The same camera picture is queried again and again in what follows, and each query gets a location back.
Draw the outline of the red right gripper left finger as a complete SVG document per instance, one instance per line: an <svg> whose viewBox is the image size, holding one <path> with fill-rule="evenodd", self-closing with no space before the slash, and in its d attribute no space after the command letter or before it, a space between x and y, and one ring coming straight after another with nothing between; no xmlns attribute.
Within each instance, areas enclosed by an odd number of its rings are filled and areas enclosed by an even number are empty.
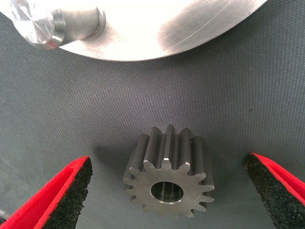
<svg viewBox="0 0 305 229"><path fill-rule="evenodd" d="M26 203L2 229L74 229L88 195L92 176L89 156L70 162Z"/></svg>

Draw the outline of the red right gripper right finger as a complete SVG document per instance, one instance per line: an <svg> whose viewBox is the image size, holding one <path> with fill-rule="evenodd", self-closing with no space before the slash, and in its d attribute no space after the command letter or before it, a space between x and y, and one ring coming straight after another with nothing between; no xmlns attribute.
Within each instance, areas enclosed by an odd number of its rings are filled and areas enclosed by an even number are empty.
<svg viewBox="0 0 305 229"><path fill-rule="evenodd" d="M305 183L275 161L250 153L248 175L277 229L305 227Z"/></svg>

